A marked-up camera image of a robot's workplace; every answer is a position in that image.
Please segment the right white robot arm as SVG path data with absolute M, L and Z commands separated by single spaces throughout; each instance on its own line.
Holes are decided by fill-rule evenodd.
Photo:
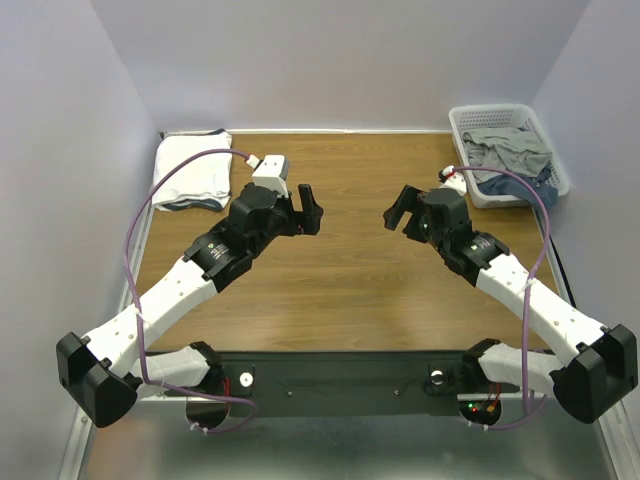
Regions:
M 405 236 L 434 247 L 444 264 L 521 319 L 549 347 L 526 353 L 486 339 L 467 350 L 463 384 L 482 390 L 508 383 L 555 399 L 575 420 L 592 424 L 638 384 L 637 340 L 625 326 L 609 328 L 575 309 L 529 276 L 508 247 L 473 228 L 461 189 L 405 186 L 383 214 L 393 230 L 410 215 Z

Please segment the blue tank top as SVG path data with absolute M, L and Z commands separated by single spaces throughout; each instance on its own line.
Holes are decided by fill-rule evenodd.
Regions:
M 535 191 L 545 208 L 550 210 L 558 201 L 558 190 L 546 183 L 550 176 L 549 167 L 545 167 L 537 177 L 520 175 L 521 181 L 516 180 L 513 175 L 498 174 L 479 183 L 478 188 L 483 194 L 489 196 L 514 196 L 538 209 L 539 202 L 532 194 L 532 191 Z

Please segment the white plastic basket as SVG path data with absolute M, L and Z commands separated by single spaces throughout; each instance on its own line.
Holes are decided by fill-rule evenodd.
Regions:
M 486 104 L 454 107 L 449 111 L 452 128 L 452 142 L 461 165 L 468 166 L 469 159 L 464 148 L 462 134 L 476 128 L 513 127 L 533 132 L 547 147 L 553 149 L 546 132 L 535 112 L 524 104 Z M 465 172 L 468 192 L 477 208 L 507 208 L 525 206 L 526 202 L 513 195 L 485 195 L 482 193 L 472 172 Z

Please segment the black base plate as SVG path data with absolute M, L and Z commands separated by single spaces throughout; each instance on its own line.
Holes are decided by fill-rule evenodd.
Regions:
M 463 394 L 515 392 L 476 375 L 463 356 L 456 350 L 224 351 L 197 388 L 249 399 L 260 417 L 455 416 Z

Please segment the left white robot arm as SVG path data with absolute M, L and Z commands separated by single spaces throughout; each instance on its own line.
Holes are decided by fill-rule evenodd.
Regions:
M 248 272 L 279 236 L 316 235 L 324 214 L 308 184 L 298 187 L 301 210 L 288 190 L 245 185 L 226 218 L 197 237 L 164 277 L 111 320 L 56 344 L 60 384 L 98 428 L 123 418 L 156 391 L 215 392 L 223 371 L 215 352 L 196 342 L 148 357 L 146 348 L 201 303 Z

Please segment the grey tank top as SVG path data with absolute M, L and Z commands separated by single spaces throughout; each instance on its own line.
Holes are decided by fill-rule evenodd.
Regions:
M 461 139 L 471 166 L 510 171 L 534 179 L 552 160 L 552 151 L 532 131 L 520 128 L 476 128 L 464 131 Z M 492 171 L 475 171 L 477 183 L 498 175 Z

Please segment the aluminium frame rail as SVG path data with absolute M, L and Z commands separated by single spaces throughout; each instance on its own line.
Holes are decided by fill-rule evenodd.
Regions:
M 184 406 L 181 397 L 142 401 L 118 423 L 96 427 L 79 411 L 58 477 L 60 479 L 158 479 L 160 438 Z

